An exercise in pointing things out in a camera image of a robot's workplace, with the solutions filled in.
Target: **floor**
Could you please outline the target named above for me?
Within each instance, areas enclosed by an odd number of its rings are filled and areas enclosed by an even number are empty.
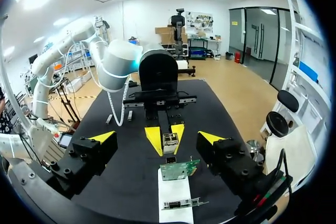
[[[232,117],[244,141],[256,139],[264,143],[260,129],[265,122],[266,114],[272,110],[277,100],[277,90],[249,68],[233,60],[225,60],[225,57],[220,61],[191,60],[190,66],[196,66],[196,77],[180,74],[179,80],[205,79]],[[137,73],[132,74],[132,78],[135,81],[139,80]],[[75,94],[69,95],[81,118],[85,116],[100,91],[101,89],[90,79]],[[67,121],[69,116],[65,109],[62,109],[57,96],[51,95],[50,99],[52,107]],[[49,105],[49,115],[58,118],[52,107]],[[277,215],[284,211],[287,204],[288,197],[281,197],[278,200]]]
[[[244,66],[248,67],[261,78],[269,82],[272,76],[274,62],[269,60],[258,60],[253,56],[246,56]],[[281,64],[279,62],[277,63],[276,71],[272,80],[272,85],[279,90],[281,89],[285,80],[287,68],[288,65]]]

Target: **black table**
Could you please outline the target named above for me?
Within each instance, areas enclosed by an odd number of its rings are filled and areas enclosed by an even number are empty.
[[[129,94],[140,90],[131,88]],[[203,80],[179,81],[179,91],[197,95],[197,103],[182,110],[185,131],[178,149],[177,162],[201,158],[196,150],[197,132],[204,131],[221,137],[234,137],[243,142],[231,117],[220,100]],[[122,91],[113,93],[116,113],[120,116]],[[92,137],[116,131],[119,149],[100,177],[94,177],[80,195],[72,201],[99,213],[136,221],[159,221],[157,171],[165,164],[144,132],[144,109],[133,110],[133,120],[122,127],[105,121],[111,113],[107,93],[102,91],[83,118],[74,137]],[[161,126],[167,125],[166,116],[159,115]],[[196,173],[189,177],[192,198],[209,201],[193,208],[194,223],[220,223],[234,215],[240,198],[232,194],[225,183],[214,177],[201,161]]]

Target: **door handle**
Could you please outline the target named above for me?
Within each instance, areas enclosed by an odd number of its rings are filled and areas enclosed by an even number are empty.
[[[264,40],[265,40],[265,26],[261,24],[261,38],[260,38],[260,51],[259,58],[261,59],[264,51]]]
[[[254,53],[255,53],[255,54],[258,52],[258,43],[259,43],[259,26],[257,26],[257,29],[256,29],[256,31],[257,31],[257,45],[256,45],[256,47],[255,47],[255,49],[254,49]]]

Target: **black chair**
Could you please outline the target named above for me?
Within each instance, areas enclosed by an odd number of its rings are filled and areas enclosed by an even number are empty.
[[[280,90],[278,93],[278,100],[288,110],[296,113],[299,109],[298,100],[288,91]],[[288,134],[289,127],[286,119],[278,112],[271,111],[266,116],[266,123],[272,134],[277,137],[284,137]]]

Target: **trash bin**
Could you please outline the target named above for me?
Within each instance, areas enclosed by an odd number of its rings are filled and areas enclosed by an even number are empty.
[[[226,60],[231,60],[232,55],[233,55],[232,52],[226,52],[226,53],[225,53],[225,59],[226,59]]]

